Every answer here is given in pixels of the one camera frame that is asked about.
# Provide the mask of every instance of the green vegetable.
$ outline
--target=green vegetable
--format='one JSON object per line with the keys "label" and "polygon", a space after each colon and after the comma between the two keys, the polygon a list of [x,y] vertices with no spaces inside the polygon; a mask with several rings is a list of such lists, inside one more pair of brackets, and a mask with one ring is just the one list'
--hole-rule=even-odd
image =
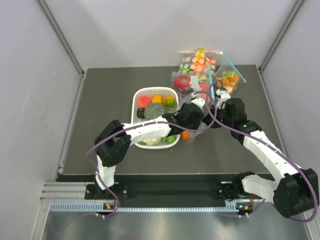
{"label": "green vegetable", "polygon": [[168,144],[172,144],[176,139],[177,139],[177,135],[168,136],[168,137],[166,138],[166,142],[167,142]]}
{"label": "green vegetable", "polygon": [[144,110],[144,118],[146,120],[156,119],[167,113],[166,107],[158,102],[150,103]]}
{"label": "green vegetable", "polygon": [[161,138],[160,143],[162,144],[165,140],[167,140],[167,137],[163,137],[163,138]]}

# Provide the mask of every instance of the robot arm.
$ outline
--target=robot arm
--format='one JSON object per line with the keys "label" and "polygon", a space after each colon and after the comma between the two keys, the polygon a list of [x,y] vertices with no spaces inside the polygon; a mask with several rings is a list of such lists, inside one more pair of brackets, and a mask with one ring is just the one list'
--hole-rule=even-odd
{"label": "robot arm", "polygon": [[[234,196],[246,196],[255,194],[267,201],[274,203],[276,209],[286,218],[295,216],[314,207],[314,201],[309,188],[298,171],[287,164],[287,162],[276,152],[280,151],[266,137],[254,121],[247,120],[245,113],[245,105],[239,98],[230,98],[230,95],[224,90],[217,90],[217,119],[230,128],[247,133],[258,139],[263,140],[267,145],[273,146],[276,151],[272,151],[267,145],[264,145],[248,136],[231,131],[231,135],[237,139],[245,148],[251,151],[270,171],[275,181],[261,178],[253,172],[240,173],[232,185],[234,188]],[[107,187],[114,184],[114,173],[116,165],[120,163],[128,148],[140,141],[155,138],[167,137],[180,134],[183,130],[178,127],[165,124],[169,122],[188,129],[198,129],[201,122],[209,125],[212,118],[208,114],[204,116],[202,108],[205,101],[200,97],[195,97],[191,103],[184,104],[177,113],[167,113],[154,120],[143,122],[144,126],[136,129],[134,123],[121,124],[118,120],[112,121],[95,140],[98,144],[103,139],[112,134],[123,130],[122,134],[117,136],[117,141],[110,139],[104,144],[96,148],[99,174]],[[220,128],[218,123],[211,126],[213,129]],[[312,169],[303,170],[304,174],[311,182],[317,195],[319,205],[318,176]],[[96,183],[99,188],[104,191],[106,188],[96,176]]]}

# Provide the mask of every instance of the cable tie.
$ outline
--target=cable tie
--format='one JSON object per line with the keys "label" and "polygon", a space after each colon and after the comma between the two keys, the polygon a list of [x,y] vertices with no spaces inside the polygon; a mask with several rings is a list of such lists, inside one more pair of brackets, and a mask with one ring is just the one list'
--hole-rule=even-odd
{"label": "cable tie", "polygon": [[272,142],[267,143],[265,146],[268,147],[272,144]]}
{"label": "cable tie", "polygon": [[101,173],[100,173],[100,172],[97,172],[97,171],[95,171],[95,174],[98,174],[98,175],[99,175],[100,177],[102,177],[102,178],[108,176],[108,174],[107,174],[107,175],[101,175]]}

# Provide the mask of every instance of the enclosure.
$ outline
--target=enclosure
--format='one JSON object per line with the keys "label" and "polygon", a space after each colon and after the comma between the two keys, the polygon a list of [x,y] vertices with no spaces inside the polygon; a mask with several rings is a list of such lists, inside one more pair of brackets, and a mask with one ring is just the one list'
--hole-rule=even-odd
{"label": "enclosure", "polygon": [[[170,87],[179,51],[197,48],[229,56],[247,81],[232,97],[248,118],[295,163],[320,173],[319,8],[316,0],[2,1],[1,238],[319,239],[319,215],[296,223],[271,203],[233,219],[203,211],[202,196],[190,196],[199,208],[164,210],[163,195],[163,209],[139,198],[140,210],[124,205],[111,218],[87,215],[67,228],[83,213],[53,210],[85,202],[95,177],[85,154],[95,138],[112,120],[130,123],[135,92]],[[219,128],[168,149],[130,147],[115,181],[192,189],[247,171],[270,175]]]}

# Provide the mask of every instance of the red fruit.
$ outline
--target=red fruit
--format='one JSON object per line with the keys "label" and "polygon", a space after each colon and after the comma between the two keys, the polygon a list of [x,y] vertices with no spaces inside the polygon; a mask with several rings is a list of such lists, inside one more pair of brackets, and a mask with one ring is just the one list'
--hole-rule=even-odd
{"label": "red fruit", "polygon": [[145,109],[151,103],[151,99],[148,96],[141,96],[138,99],[138,107]]}
{"label": "red fruit", "polygon": [[188,92],[192,88],[190,87],[191,79],[187,76],[180,76],[173,80],[173,85],[178,89],[180,92]]}
{"label": "red fruit", "polygon": [[199,82],[199,87],[201,91],[207,92],[210,88],[210,84],[208,82]]}
{"label": "red fruit", "polygon": [[203,73],[203,71],[205,70],[207,66],[204,64],[199,64],[198,66],[195,67],[195,69],[193,70],[194,72],[196,72],[197,74],[201,74]]}

